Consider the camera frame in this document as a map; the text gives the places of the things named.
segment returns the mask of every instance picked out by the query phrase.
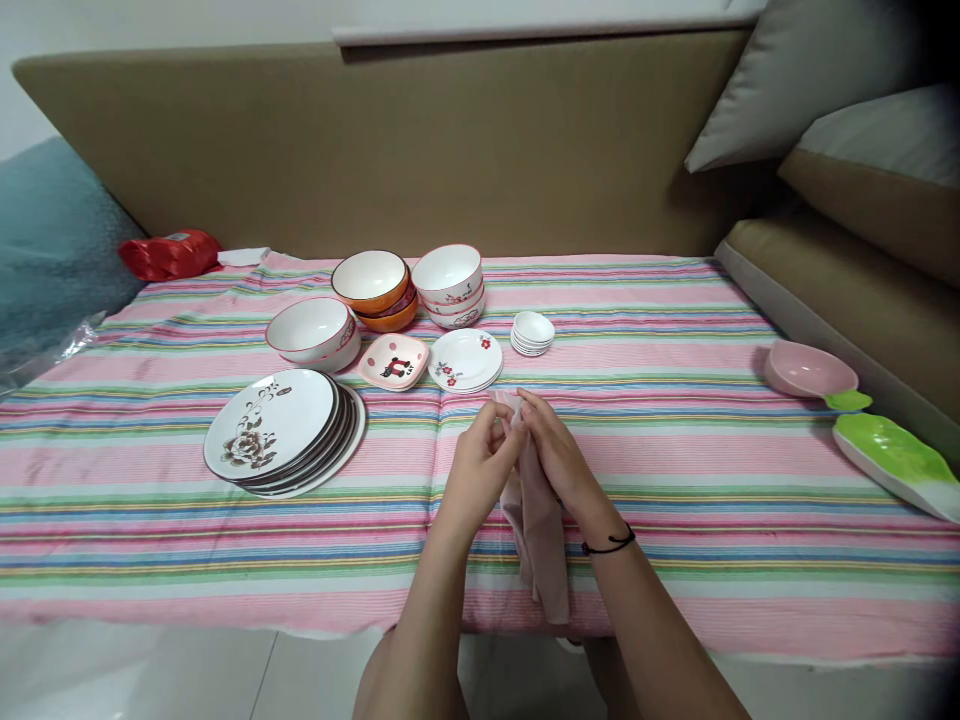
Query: small square dish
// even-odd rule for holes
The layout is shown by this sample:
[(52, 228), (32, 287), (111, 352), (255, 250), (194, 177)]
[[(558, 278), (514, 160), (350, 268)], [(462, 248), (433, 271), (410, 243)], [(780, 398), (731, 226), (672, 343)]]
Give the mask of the small square dish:
[(360, 358), (360, 377), (391, 392), (414, 385), (427, 367), (426, 344), (406, 335), (387, 333), (378, 337)]

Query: striped tablecloth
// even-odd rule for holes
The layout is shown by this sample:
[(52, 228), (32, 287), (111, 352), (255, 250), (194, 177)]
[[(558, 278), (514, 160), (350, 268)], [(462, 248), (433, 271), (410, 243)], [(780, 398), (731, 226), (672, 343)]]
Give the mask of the striped tablecloth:
[[(227, 399), (285, 367), (264, 344), (269, 319), (330, 294), (334, 265), (274, 253), (151, 285), (101, 345), (0, 405), (0, 621), (337, 635), (397, 620), (483, 397), (340, 374), (366, 403), (366, 437), (339, 476), (294, 500), (247, 495), (201, 457)], [(829, 661), (953, 649), (960, 532), (847, 463), (821, 403), (766, 387), (775, 332), (714, 262), (491, 259), (485, 274), (477, 327), (503, 346), (497, 386), (554, 404), (708, 648)], [(532, 359), (508, 338), (531, 308), (558, 329)], [(426, 319), (408, 332), (440, 334)], [(572, 522), (566, 535), (569, 632), (609, 633)], [(499, 509), (473, 546), (464, 624), (550, 631)]]

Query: red bag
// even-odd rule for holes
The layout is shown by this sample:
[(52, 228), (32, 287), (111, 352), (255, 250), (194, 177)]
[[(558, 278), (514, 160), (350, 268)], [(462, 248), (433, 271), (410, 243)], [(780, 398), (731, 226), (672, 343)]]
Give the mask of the red bag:
[(147, 240), (127, 240), (117, 250), (127, 267), (141, 280), (163, 282), (196, 277), (219, 267), (223, 248), (202, 230), (181, 230)]

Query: hand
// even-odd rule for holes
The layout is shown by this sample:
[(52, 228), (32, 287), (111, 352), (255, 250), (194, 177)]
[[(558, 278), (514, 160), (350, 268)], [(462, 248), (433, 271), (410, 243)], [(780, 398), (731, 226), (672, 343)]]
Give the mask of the hand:
[[(500, 418), (510, 423), (509, 433), (504, 431)], [(510, 408), (487, 401), (473, 425), (457, 439), (435, 526), (466, 540), (469, 546), (500, 499), (528, 435), (526, 423), (514, 426)]]
[(594, 477), (587, 461), (567, 426), (557, 417), (550, 403), (529, 390), (520, 389), (526, 400), (521, 413), (530, 426), (543, 471), (564, 506), (583, 525), (585, 516), (596, 509), (612, 508), (606, 493)]

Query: white tile floor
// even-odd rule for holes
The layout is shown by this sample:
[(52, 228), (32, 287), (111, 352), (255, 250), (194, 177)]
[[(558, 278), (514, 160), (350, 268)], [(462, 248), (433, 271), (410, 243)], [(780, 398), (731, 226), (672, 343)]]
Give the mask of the white tile floor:
[[(0, 720), (349, 719), (379, 637), (61, 622), (0, 627)], [(718, 661), (754, 720), (907, 720), (950, 678), (940, 666), (813, 671)], [(600, 720), (582, 655), (537, 637), (461, 643), (475, 720)]]

